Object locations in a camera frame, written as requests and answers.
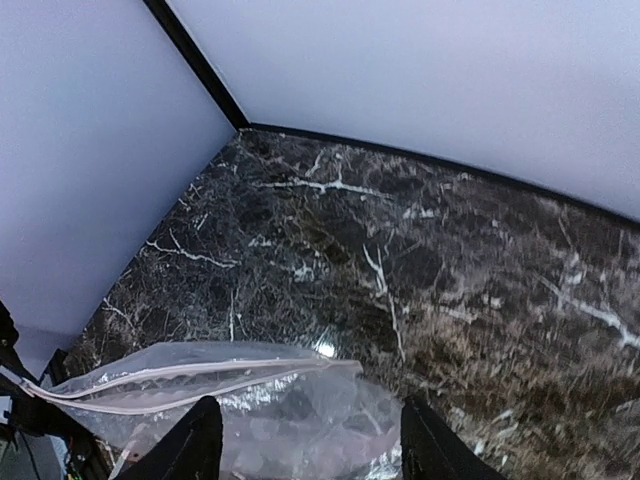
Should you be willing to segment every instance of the black trim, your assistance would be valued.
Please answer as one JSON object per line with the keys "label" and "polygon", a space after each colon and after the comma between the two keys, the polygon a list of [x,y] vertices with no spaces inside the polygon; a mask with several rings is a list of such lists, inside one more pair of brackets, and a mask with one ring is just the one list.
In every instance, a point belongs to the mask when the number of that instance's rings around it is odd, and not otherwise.
{"label": "black trim", "polygon": [[528,183],[522,180],[516,180],[514,178],[507,177],[500,173],[482,170],[477,167],[463,165],[453,160],[447,160],[439,157],[432,157],[430,155],[424,155],[422,153],[412,152],[410,150],[403,150],[401,148],[388,147],[386,145],[380,145],[378,143],[365,142],[362,140],[355,140],[353,138],[340,137],[337,135],[329,135],[325,133],[311,132],[308,130],[299,130],[297,128],[278,127],[275,125],[252,123],[251,125],[249,125],[247,129],[257,130],[262,132],[282,133],[285,135],[291,135],[295,137],[308,138],[310,140],[318,140],[321,142],[340,143],[343,145],[349,145],[351,147],[364,148],[367,150],[372,150],[374,152],[384,153],[386,155],[397,155],[400,157],[407,157],[413,160],[428,163],[429,165],[437,165],[444,168],[457,170],[460,172],[466,172],[466,173],[469,173],[470,175],[475,175],[477,177],[484,178],[492,182],[500,183],[502,185],[506,185],[511,188],[515,188],[518,190],[525,190],[527,192],[535,193],[537,195],[542,195],[547,198],[557,200],[559,202],[568,203],[578,208],[589,210],[613,222],[619,223],[621,226],[625,226],[627,228],[640,231],[640,222],[638,220],[634,220],[631,217],[627,217],[625,215],[613,212],[603,207],[598,207],[591,203],[585,202],[584,200],[579,200],[577,198],[569,197],[563,193],[549,190],[540,185],[535,185],[533,183]]}
{"label": "black trim", "polygon": [[222,80],[218,77],[209,62],[204,57],[191,36],[173,13],[165,0],[144,0],[145,5],[151,11],[171,41],[180,51],[193,72],[200,79],[209,95],[218,104],[226,115],[231,125],[236,130],[249,126],[249,120],[233,99]]}

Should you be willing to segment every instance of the marble surface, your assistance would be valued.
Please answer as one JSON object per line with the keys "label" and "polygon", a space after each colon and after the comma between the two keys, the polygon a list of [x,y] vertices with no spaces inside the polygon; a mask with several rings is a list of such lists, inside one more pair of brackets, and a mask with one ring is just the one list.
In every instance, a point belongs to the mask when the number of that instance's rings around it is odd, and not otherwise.
{"label": "marble surface", "polygon": [[540,195],[243,131],[141,248],[67,367],[159,341],[313,347],[422,392],[510,478],[640,478],[639,252],[638,231]]}

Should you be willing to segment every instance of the bright light spot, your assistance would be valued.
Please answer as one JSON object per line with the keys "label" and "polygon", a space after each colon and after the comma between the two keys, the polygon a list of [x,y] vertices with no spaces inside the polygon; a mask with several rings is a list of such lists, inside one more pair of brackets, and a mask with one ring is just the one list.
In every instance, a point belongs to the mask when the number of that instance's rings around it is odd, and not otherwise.
{"label": "bright light spot", "polygon": [[324,355],[329,358],[333,358],[336,355],[336,347],[327,342],[317,343],[314,350],[320,355]]}

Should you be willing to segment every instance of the plastic bag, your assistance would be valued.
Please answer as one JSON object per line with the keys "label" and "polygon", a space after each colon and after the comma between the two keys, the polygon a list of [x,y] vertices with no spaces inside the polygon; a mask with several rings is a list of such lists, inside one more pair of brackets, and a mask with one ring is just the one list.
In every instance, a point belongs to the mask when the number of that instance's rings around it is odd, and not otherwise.
{"label": "plastic bag", "polygon": [[253,478],[393,478],[399,402],[357,361],[262,343],[159,343],[44,391],[97,436],[146,454],[202,396],[223,416],[221,470]]}

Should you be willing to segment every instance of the dark marble countertop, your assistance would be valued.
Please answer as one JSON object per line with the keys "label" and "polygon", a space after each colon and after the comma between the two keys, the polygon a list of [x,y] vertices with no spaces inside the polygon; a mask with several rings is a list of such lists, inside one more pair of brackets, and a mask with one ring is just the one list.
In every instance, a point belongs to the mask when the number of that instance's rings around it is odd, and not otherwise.
{"label": "dark marble countertop", "polygon": [[640,235],[469,173],[244,131],[158,226],[70,352],[159,341],[360,360],[519,479],[640,475]]}

